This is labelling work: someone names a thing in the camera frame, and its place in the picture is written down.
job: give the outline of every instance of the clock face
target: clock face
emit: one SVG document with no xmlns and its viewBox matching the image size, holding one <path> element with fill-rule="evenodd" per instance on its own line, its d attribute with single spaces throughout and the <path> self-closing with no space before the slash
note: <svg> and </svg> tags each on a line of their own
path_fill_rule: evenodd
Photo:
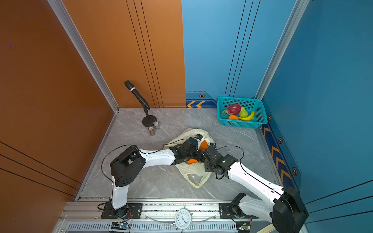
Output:
<svg viewBox="0 0 373 233">
<path fill-rule="evenodd" d="M 179 229 L 187 229 L 192 224 L 192 215 L 188 210 L 179 210 L 175 215 L 175 224 Z"/>
</svg>

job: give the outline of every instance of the yellow plastic bag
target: yellow plastic bag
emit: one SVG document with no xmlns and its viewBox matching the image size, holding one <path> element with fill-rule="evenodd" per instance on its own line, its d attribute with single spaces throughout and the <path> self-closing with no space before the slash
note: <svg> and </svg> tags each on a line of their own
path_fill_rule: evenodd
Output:
<svg viewBox="0 0 373 233">
<path fill-rule="evenodd" d="M 194 138 L 197 134 L 202 135 L 204 140 L 207 142 L 207 144 L 214 142 L 214 140 L 212 139 L 212 137 L 210 136 L 208 132 L 202 129 L 189 128 L 186 131 L 184 131 L 180 136 L 178 136 L 177 138 L 171 141 L 175 143 L 167 145 L 166 147 L 164 147 L 164 149 L 173 147 L 177 144 L 182 144 L 184 143 L 184 141 L 177 141 L 177 140 L 189 138 L 189 137 Z M 193 163 L 193 164 L 180 163 L 180 164 L 176 164 L 175 166 L 179 169 L 183 177 L 195 188 L 201 187 L 209 179 L 211 175 L 211 172 L 205 172 L 204 163 Z"/>
</svg>

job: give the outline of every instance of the orange wall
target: orange wall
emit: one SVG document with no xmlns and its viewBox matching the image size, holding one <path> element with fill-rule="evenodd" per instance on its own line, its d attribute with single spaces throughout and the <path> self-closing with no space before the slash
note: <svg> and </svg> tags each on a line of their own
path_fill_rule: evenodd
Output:
<svg viewBox="0 0 373 233">
<path fill-rule="evenodd" d="M 120 107 L 185 107 L 181 0 L 63 0 Z"/>
<path fill-rule="evenodd" d="M 0 15 L 0 232 L 47 233 L 113 111 L 46 0 L 2 0 Z"/>
</svg>

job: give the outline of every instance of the teal plastic basket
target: teal plastic basket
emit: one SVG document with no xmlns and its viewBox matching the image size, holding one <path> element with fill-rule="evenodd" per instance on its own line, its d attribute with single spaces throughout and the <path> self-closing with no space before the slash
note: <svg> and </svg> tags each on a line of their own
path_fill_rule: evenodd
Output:
<svg viewBox="0 0 373 233">
<path fill-rule="evenodd" d="M 249 122 L 243 120 L 229 120 L 228 114 L 220 114 L 232 104 L 240 104 L 242 107 L 245 107 L 249 115 L 252 111 L 255 111 L 254 118 Z M 221 125 L 227 126 L 256 129 L 261 125 L 267 124 L 267 114 L 264 109 L 263 103 L 261 100 L 257 99 L 220 96 L 217 99 L 217 117 L 219 118 Z"/>
</svg>

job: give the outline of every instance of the banana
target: banana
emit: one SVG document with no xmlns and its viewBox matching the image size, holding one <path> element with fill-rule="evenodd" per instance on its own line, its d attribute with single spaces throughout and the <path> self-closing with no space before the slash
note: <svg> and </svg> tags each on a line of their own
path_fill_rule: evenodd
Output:
<svg viewBox="0 0 373 233">
<path fill-rule="evenodd" d="M 248 121 L 251 121 L 254 118 L 254 116 L 255 116 L 255 111 L 252 111 L 250 116 L 248 116 L 248 117 L 238 117 L 238 118 L 240 120 L 244 120 L 244 121 L 248 122 Z"/>
</svg>

